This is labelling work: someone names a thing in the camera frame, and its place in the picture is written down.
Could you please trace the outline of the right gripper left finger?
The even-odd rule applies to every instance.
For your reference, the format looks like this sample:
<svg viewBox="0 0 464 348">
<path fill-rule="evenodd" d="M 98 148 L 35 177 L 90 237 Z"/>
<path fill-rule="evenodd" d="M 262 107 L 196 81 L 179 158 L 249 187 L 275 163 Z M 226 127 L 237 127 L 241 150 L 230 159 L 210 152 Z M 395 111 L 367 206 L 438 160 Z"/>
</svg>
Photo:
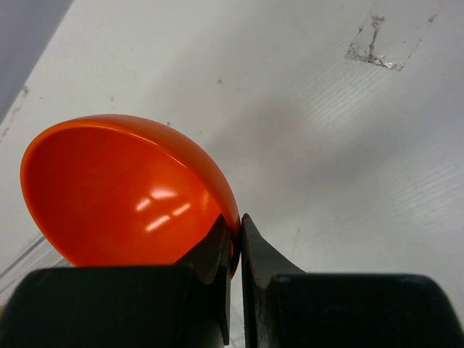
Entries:
<svg viewBox="0 0 464 348">
<path fill-rule="evenodd" d="M 29 273 L 1 315 L 3 347 L 224 347 L 231 232 L 223 216 L 173 265 Z"/>
</svg>

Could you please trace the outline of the orange bowl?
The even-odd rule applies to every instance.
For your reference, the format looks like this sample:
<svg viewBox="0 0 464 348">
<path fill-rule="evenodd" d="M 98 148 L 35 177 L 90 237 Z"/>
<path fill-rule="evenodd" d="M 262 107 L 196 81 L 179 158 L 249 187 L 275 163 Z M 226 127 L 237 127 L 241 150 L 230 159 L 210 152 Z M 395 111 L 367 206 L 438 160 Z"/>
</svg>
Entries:
<svg viewBox="0 0 464 348">
<path fill-rule="evenodd" d="M 165 124 L 130 115 L 91 115 L 47 128 L 20 166 L 28 211 L 72 265 L 169 265 L 218 217 L 240 255 L 240 216 L 215 161 Z"/>
</svg>

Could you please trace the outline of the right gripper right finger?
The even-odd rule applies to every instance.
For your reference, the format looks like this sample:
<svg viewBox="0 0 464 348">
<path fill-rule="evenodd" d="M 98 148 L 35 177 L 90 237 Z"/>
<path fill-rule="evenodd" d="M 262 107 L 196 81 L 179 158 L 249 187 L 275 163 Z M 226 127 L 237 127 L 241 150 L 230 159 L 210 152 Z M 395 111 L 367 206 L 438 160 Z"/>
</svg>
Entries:
<svg viewBox="0 0 464 348">
<path fill-rule="evenodd" d="M 406 273 L 307 273 L 241 221 L 248 347 L 461 347 L 442 288 Z"/>
</svg>

